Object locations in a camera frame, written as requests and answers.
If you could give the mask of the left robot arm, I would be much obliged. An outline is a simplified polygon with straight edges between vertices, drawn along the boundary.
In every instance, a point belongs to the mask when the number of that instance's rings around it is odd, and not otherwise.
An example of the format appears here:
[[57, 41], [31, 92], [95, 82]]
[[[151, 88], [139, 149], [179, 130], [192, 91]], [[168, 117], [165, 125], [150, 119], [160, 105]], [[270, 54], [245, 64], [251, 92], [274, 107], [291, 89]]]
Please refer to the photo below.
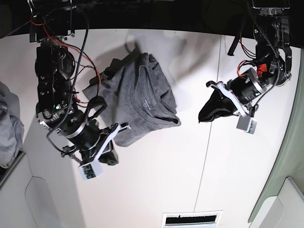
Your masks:
[[199, 122], [219, 117], [254, 117], [259, 102], [274, 87], [291, 78], [292, 50], [288, 0], [246, 0], [248, 17], [253, 21], [256, 51], [251, 53], [242, 42], [242, 31], [235, 36], [228, 51], [232, 56], [238, 44], [249, 57], [237, 67], [237, 77], [227, 83], [209, 81], [210, 99], [198, 115]]

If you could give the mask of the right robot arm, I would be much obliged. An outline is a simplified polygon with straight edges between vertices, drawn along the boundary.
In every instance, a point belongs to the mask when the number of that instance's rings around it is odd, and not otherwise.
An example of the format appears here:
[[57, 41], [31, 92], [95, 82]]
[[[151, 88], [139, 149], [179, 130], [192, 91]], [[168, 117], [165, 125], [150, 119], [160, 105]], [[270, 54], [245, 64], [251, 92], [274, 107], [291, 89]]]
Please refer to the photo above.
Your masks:
[[156, 96], [155, 88], [147, 89], [149, 98], [158, 107], [152, 113], [148, 103], [144, 103], [143, 109], [136, 108], [136, 88], [130, 82], [122, 84], [126, 76], [139, 79], [142, 69], [146, 76], [165, 78], [156, 59], [138, 49], [123, 60], [114, 59], [105, 72], [96, 72], [96, 94], [86, 104], [85, 111], [81, 111], [75, 91], [81, 60], [70, 53], [65, 35], [51, 36], [47, 30], [47, 18], [52, 12], [78, 10], [79, 6], [70, 0], [30, 0], [28, 4], [30, 23], [43, 28], [41, 34], [30, 33], [30, 42], [40, 43], [35, 62], [36, 117], [49, 133], [58, 132], [72, 143], [60, 150], [62, 156], [74, 159], [75, 152], [80, 152], [81, 159], [77, 162], [82, 169], [92, 169], [101, 163], [116, 165], [114, 139], [126, 147], [149, 132], [180, 126], [171, 89], [160, 96]]

